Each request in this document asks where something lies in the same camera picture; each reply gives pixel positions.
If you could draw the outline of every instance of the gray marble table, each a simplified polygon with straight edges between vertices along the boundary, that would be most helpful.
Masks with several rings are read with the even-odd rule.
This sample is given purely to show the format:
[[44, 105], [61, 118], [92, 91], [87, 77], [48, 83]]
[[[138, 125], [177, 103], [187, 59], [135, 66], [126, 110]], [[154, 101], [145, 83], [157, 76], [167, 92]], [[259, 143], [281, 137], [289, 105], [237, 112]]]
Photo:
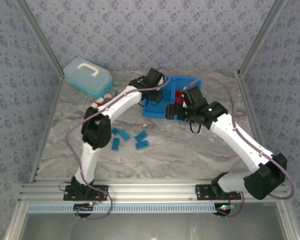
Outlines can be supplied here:
[[[139, 71], [113, 71], [112, 92], [123, 90], [128, 82], [139, 77]], [[247, 113], [237, 81], [233, 76], [214, 71], [173, 71], [172, 75], [202, 77], [211, 76], [225, 83], [236, 98], [235, 116], [240, 126], [251, 134]], [[221, 86], [212, 81], [202, 83], [203, 94], [209, 102], [219, 101], [229, 111], [231, 103]], [[62, 85], [48, 140], [39, 163], [37, 178], [71, 178], [78, 168], [65, 143], [65, 134], [82, 121], [89, 105], [94, 101], [66, 81]], [[142, 107], [134, 105], [124, 112], [113, 127], [125, 129], [131, 136], [121, 141], [119, 151], [112, 151], [112, 140], [103, 149], [95, 169], [95, 177], [109, 178], [201, 178], [213, 179], [223, 172], [246, 171], [239, 156], [211, 131], [201, 129], [193, 134], [189, 124], [166, 119], [142, 116]], [[138, 133], [146, 131], [149, 147], [136, 150]], [[80, 129], [70, 136], [70, 142], [81, 156], [82, 135]]]

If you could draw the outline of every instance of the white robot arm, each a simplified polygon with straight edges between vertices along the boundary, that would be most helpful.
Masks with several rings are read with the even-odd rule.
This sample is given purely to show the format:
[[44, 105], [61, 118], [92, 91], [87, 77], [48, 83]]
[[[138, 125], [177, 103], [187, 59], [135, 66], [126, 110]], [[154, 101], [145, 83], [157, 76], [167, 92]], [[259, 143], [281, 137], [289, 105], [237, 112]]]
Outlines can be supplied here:
[[[93, 103], [91, 105], [91, 108], [94, 108], [94, 109], [97, 108], [98, 111], [105, 109], [105, 111], [102, 113], [102, 115], [108, 116], [110, 119], [110, 123], [112, 124], [128, 108], [130, 108], [131, 106], [133, 106], [141, 101], [142, 92], [140, 92], [140, 91], [135, 91], [135, 92], [126, 94], [127, 92], [134, 90], [134, 89], [137, 89], [137, 88], [134, 86], [127, 86], [123, 90], [123, 92], [121, 92], [118, 96], [116, 96], [110, 102], [108, 102], [105, 105], [102, 105], [100, 107], [98, 107], [98, 105]], [[124, 95], [124, 96], [119, 101], [116, 101], [122, 95]], [[111, 102], [115, 102], [115, 103], [111, 107], [108, 107], [108, 105]], [[82, 164], [84, 179], [88, 183], [91, 183], [94, 181], [96, 164], [97, 164], [101, 150], [102, 150], [102, 148], [100, 148], [100, 147], [93, 149], [93, 147], [88, 142], [83, 143], [81, 164]], [[74, 176], [79, 183], [84, 184], [84, 181], [81, 177], [80, 168], [76, 171], [76, 174]]]
[[274, 155], [257, 143], [237, 123], [235, 127], [245, 140], [234, 129], [232, 116], [217, 101], [208, 103], [197, 86], [182, 92], [183, 106], [171, 104], [166, 108], [167, 119], [188, 120], [198, 123], [221, 137], [244, 161], [249, 171], [245, 173], [222, 173], [211, 182], [211, 189], [218, 195], [230, 192], [248, 191], [256, 199], [262, 200], [285, 180], [284, 173], [264, 155], [271, 156], [281, 167], [287, 169], [287, 159], [281, 153]]

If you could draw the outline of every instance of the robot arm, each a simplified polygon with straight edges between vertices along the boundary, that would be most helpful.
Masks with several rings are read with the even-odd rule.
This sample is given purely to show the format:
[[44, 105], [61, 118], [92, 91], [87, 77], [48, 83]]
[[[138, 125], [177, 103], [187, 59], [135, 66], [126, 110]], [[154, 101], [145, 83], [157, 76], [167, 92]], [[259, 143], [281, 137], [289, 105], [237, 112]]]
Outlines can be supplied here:
[[[101, 114], [86, 121], [82, 125], [83, 151], [81, 156], [82, 173], [87, 183], [93, 184], [96, 164], [101, 152], [111, 140], [111, 123], [125, 112], [129, 107], [141, 100], [151, 100], [159, 103], [162, 98], [162, 90], [134, 91], [131, 90], [152, 88], [162, 84], [164, 75], [155, 69], [151, 69], [146, 76], [132, 80], [124, 91], [107, 104], [98, 107], [92, 104], [86, 111], [85, 119], [98, 111]], [[263, 199], [281, 183], [284, 182], [284, 174], [262, 154], [252, 149], [235, 132], [232, 125], [232, 116], [219, 103], [208, 104], [198, 87], [194, 86], [182, 92], [184, 105], [171, 104], [166, 107], [167, 119], [186, 120], [190, 123], [198, 123], [221, 137], [244, 161], [249, 172], [231, 174], [222, 173], [211, 182], [211, 189], [216, 197], [230, 192], [242, 192], [247, 190], [256, 199]], [[272, 156], [284, 169], [287, 168], [287, 159], [282, 155], [276, 156], [256, 141], [254, 141], [238, 125], [241, 134], [262, 153]], [[85, 185], [78, 169], [71, 180], [71, 189], [79, 200], [86, 200], [91, 189]]]
[[[146, 99], [159, 103], [163, 95], [161, 89], [144, 92], [131, 91], [156, 87], [163, 82], [164, 75], [151, 68], [146, 76], [132, 80], [129, 86], [110, 102], [100, 107], [93, 103], [87, 109], [84, 118], [104, 110], [101, 114], [82, 125], [83, 150], [81, 165], [84, 179], [89, 184], [94, 181], [94, 173], [100, 152], [111, 140], [111, 124], [128, 108], [139, 103], [141, 100]], [[74, 185], [80, 186], [85, 184], [81, 176], [80, 168], [76, 171], [74, 177], [75, 179], [72, 179], [72, 181], [75, 182], [73, 183]]]
[[[105, 111], [102, 113], [102, 115], [107, 116], [110, 121], [110, 124], [112, 124], [128, 108], [130, 108], [131, 106], [133, 106], [141, 101], [142, 92], [135, 91], [135, 92], [126, 94], [127, 92], [134, 90], [134, 89], [137, 89], [137, 88], [134, 86], [127, 86], [118, 96], [116, 96], [114, 99], [112, 99], [107, 104], [100, 106], [98, 109], [93, 108], [93, 106], [95, 106], [95, 104], [92, 104], [93, 106], [91, 106], [90, 108], [93, 108], [94, 110], [91, 109], [91, 111], [93, 113], [95, 113], [95, 111], [100, 111], [102, 109], [105, 109]], [[119, 99], [122, 95], [125, 95], [125, 96], [122, 97], [119, 101], [115, 102], [116, 99]], [[108, 108], [108, 105], [111, 102], [115, 102], [115, 103], [111, 107]], [[82, 162], [83, 176], [84, 176], [84, 179], [88, 183], [93, 182], [93, 180], [95, 178], [96, 164], [97, 164], [101, 150], [102, 150], [102, 147], [96, 147], [94, 149], [94, 147], [92, 145], [90, 145], [88, 141], [85, 141], [83, 143], [81, 162]], [[81, 170], [78, 169], [74, 176], [79, 183], [83, 184], [84, 181], [82, 180], [80, 171]]]
[[244, 161], [249, 172], [231, 174], [223, 173], [212, 181], [212, 189], [216, 196], [222, 193], [248, 191], [256, 199], [263, 199], [275, 188], [282, 184], [285, 175], [261, 153], [271, 156], [284, 169], [287, 168], [287, 159], [279, 153], [274, 154], [262, 147], [250, 137], [238, 124], [236, 128], [246, 140], [257, 147], [258, 153], [248, 145], [235, 131], [232, 124], [232, 116], [219, 103], [208, 104], [197, 86], [193, 86], [182, 92], [183, 105], [171, 104], [166, 108], [167, 119], [188, 120], [190, 123], [198, 123], [221, 137]]

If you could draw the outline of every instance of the wall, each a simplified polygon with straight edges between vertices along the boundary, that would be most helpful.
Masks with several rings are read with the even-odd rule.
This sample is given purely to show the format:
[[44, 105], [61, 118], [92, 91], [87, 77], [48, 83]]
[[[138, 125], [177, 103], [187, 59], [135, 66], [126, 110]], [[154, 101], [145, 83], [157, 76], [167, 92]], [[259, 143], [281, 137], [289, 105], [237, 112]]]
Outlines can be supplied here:
[[288, 158], [300, 222], [300, 0], [288, 1], [245, 81], [267, 147]]
[[238, 69], [273, 0], [28, 0], [62, 67]]
[[0, 0], [0, 240], [29, 181], [58, 77], [13, 0]]

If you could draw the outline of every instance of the small brown object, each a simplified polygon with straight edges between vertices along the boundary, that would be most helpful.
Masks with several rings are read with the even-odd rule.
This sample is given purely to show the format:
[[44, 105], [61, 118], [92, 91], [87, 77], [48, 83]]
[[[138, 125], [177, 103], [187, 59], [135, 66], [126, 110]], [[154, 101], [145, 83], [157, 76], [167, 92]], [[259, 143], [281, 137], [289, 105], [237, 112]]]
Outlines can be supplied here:
[[106, 98], [102, 104], [107, 104], [107, 103], [110, 102], [111, 100], [112, 100], [112, 98]]

